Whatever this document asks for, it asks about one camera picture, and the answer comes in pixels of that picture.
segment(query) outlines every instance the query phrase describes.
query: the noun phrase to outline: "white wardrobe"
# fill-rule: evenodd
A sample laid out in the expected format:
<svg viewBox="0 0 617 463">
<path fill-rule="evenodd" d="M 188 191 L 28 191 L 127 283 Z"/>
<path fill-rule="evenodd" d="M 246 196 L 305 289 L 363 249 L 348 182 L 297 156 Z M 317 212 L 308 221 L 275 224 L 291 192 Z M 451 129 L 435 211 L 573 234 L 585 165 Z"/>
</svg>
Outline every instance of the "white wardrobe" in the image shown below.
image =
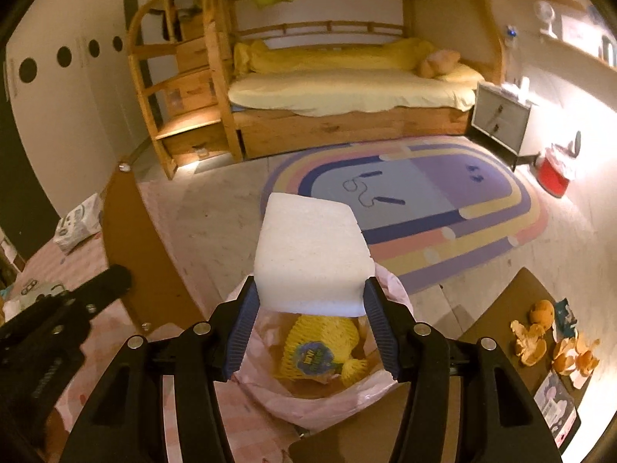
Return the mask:
<svg viewBox="0 0 617 463">
<path fill-rule="evenodd" d="M 126 56 L 123 0 L 35 0 L 7 45 L 17 128 L 60 216 L 147 138 Z"/>
</svg>

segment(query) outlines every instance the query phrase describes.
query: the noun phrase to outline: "white fan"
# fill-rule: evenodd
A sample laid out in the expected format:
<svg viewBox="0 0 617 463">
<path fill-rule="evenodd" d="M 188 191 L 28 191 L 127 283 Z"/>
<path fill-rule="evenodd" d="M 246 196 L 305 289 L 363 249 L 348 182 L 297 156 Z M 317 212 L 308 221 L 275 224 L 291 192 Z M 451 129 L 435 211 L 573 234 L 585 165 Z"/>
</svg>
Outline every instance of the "white fan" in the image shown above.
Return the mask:
<svg viewBox="0 0 617 463">
<path fill-rule="evenodd" d="M 538 0 L 534 9 L 536 10 L 536 16 L 540 19 L 544 24 L 547 25 L 546 29 L 541 29 L 540 32 L 551 38 L 557 38 L 557 35 L 553 33 L 553 21 L 555 20 L 555 9 L 551 6 L 550 3 L 545 2 L 544 0 Z"/>
</svg>

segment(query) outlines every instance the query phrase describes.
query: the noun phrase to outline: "rug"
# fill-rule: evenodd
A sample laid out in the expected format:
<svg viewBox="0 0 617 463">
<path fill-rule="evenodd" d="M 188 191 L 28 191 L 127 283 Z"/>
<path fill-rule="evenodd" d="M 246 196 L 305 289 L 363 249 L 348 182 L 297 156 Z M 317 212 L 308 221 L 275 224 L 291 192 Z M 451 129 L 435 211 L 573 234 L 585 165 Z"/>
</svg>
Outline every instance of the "rug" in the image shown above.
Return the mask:
<svg viewBox="0 0 617 463">
<path fill-rule="evenodd" d="M 462 137 L 299 152 L 269 177 L 262 214 L 272 192 L 349 205 L 372 257 L 409 294 L 536 238 L 547 224 L 536 190 Z"/>
</svg>

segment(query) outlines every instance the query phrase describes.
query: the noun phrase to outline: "pink trash bag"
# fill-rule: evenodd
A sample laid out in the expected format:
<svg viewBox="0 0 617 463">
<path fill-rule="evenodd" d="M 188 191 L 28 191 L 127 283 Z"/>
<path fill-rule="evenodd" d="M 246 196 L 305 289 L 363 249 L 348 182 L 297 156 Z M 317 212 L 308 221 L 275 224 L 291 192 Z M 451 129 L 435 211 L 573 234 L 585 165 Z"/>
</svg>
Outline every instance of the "pink trash bag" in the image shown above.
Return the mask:
<svg viewBox="0 0 617 463">
<path fill-rule="evenodd" d="M 386 297 L 404 304 L 413 314 L 409 297 L 400 280 L 377 263 L 375 272 Z M 243 284 L 244 282 L 232 292 L 228 301 L 238 297 Z M 378 364 L 371 369 L 368 377 L 347 389 L 322 398 L 294 396 L 290 388 L 286 387 L 290 384 L 289 380 L 279 380 L 274 377 L 279 370 L 280 361 L 275 358 L 271 350 L 285 343 L 295 318 L 297 315 L 294 317 L 291 314 L 260 309 L 242 367 L 235 374 L 241 387 L 272 415 L 310 431 L 325 430 L 367 408 L 398 386 L 399 383 L 384 370 L 381 360 L 378 359 Z M 368 352 L 376 350 L 377 347 L 369 326 L 364 327 L 366 331 L 364 349 L 368 356 Z"/>
</svg>

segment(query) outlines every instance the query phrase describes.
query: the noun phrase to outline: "wooden staircase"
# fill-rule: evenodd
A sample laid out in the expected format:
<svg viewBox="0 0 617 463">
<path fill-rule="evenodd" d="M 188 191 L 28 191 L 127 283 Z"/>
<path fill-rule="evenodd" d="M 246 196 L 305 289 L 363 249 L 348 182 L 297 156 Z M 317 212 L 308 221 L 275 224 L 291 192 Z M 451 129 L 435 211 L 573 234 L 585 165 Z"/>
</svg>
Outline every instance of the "wooden staircase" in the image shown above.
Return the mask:
<svg viewBox="0 0 617 463">
<path fill-rule="evenodd" d="M 146 122 L 156 155 L 169 179 L 174 177 L 178 167 L 199 160 L 231 152 L 238 161 L 242 154 L 235 130 L 232 149 L 221 122 L 220 102 L 213 83 L 214 64 L 208 54 L 204 38 L 203 14 L 194 15 L 188 21 L 180 22 L 180 37 L 169 32 L 169 41 L 159 44 L 141 44 L 141 26 L 155 5 L 163 4 L 168 30 L 174 30 L 177 12 L 174 0 L 149 0 L 133 18 L 128 32 L 128 58 L 131 75 L 135 83 L 141 111 Z M 216 55 L 221 69 L 231 65 L 231 47 L 226 32 L 219 33 Z M 175 57 L 178 74 L 154 85 L 146 85 L 141 61 L 155 57 Z M 151 102 L 164 98 L 169 119 L 157 123 Z M 226 92 L 224 110 L 229 110 Z"/>
</svg>

